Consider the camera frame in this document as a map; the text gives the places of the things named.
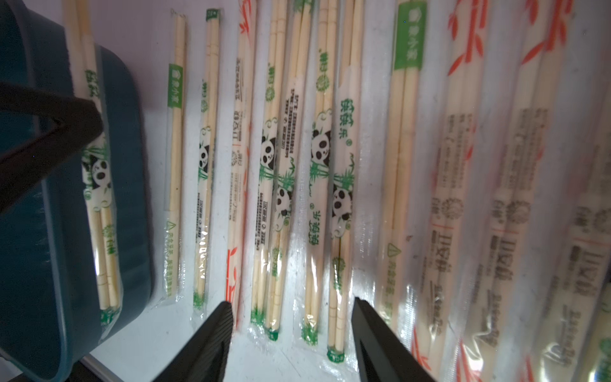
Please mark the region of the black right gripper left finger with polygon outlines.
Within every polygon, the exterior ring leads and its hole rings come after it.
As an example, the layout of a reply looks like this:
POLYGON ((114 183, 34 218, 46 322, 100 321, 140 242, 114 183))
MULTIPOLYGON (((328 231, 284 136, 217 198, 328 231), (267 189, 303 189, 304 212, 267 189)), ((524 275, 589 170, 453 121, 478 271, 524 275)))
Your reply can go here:
POLYGON ((233 332, 232 306, 221 302, 154 381, 222 381, 233 332))

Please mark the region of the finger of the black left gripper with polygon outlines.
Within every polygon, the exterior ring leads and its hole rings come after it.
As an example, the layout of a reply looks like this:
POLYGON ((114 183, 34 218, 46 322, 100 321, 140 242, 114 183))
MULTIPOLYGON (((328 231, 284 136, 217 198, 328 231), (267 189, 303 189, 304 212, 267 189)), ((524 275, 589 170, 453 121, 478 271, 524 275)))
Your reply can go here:
POLYGON ((57 124, 1 157, 2 213, 103 133, 95 103, 74 96, 2 82, 1 110, 44 117, 57 124))

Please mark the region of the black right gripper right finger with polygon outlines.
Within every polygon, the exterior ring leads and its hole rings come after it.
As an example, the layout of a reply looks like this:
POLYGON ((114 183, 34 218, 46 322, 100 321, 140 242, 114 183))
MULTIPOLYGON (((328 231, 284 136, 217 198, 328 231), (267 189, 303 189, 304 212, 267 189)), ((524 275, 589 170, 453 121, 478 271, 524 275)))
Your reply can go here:
POLYGON ((352 328, 362 381, 434 381, 364 299, 354 299, 352 328))

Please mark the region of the panda chopsticks pair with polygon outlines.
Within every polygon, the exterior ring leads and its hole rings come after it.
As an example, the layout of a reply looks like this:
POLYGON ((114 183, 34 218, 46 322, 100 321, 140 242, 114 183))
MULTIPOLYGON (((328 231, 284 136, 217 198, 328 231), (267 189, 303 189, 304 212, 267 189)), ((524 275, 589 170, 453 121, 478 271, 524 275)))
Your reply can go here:
MULTIPOLYGON (((88 2, 63 0, 61 4, 74 96, 92 101, 97 116, 104 118, 98 49, 92 34, 88 2)), ((119 272, 110 147, 105 133, 85 146, 81 154, 81 168, 95 263, 100 323, 106 334, 116 324, 121 313, 123 286, 119 272)))

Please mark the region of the green band chopsticks pair eleventh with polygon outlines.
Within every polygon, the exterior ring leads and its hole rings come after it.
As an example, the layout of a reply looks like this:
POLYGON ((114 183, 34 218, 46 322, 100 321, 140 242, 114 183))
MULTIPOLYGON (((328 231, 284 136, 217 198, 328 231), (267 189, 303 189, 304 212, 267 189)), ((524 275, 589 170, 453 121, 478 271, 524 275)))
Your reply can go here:
POLYGON ((181 286, 181 196, 186 93, 186 16, 171 12, 172 35, 168 66, 168 132, 165 170, 164 297, 178 298, 181 286))

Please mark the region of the green label chopsticks pair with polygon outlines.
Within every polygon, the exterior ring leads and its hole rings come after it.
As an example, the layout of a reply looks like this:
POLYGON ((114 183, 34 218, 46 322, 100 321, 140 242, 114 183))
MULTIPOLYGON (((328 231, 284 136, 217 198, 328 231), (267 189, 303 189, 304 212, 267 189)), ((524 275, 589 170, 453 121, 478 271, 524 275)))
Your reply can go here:
POLYGON ((193 308, 205 310, 207 267, 210 250, 210 220, 213 196, 214 150, 216 143, 218 76, 220 66, 221 11, 206 11, 205 75, 201 89, 200 143, 197 179, 197 246, 196 281, 194 283, 193 308))
POLYGON ((302 138, 305 80, 310 51, 314 1, 294 2, 294 30, 288 75, 283 91, 283 124, 277 154, 274 211, 270 235, 270 278, 267 291, 265 330, 273 342, 278 340, 283 305, 284 281, 292 223, 299 150, 302 138))

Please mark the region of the red striped chopsticks pair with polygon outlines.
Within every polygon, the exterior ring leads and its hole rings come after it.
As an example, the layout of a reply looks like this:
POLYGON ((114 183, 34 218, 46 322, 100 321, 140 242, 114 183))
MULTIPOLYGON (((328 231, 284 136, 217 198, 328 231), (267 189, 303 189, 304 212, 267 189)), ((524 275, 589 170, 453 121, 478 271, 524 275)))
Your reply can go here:
POLYGON ((434 380, 441 376, 492 5, 458 1, 449 20, 452 63, 413 340, 417 361, 434 380))

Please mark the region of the green band chopsticks pair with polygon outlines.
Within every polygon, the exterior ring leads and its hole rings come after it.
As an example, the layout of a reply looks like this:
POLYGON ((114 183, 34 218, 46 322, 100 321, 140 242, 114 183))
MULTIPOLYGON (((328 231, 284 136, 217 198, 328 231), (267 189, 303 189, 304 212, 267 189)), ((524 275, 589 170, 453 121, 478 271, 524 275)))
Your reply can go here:
POLYGON ((396 3, 384 152, 380 254, 376 277, 376 308, 392 329, 398 326, 403 296, 403 265, 409 241, 405 235, 405 224, 409 210, 418 86, 423 67, 427 13, 427 1, 396 3))

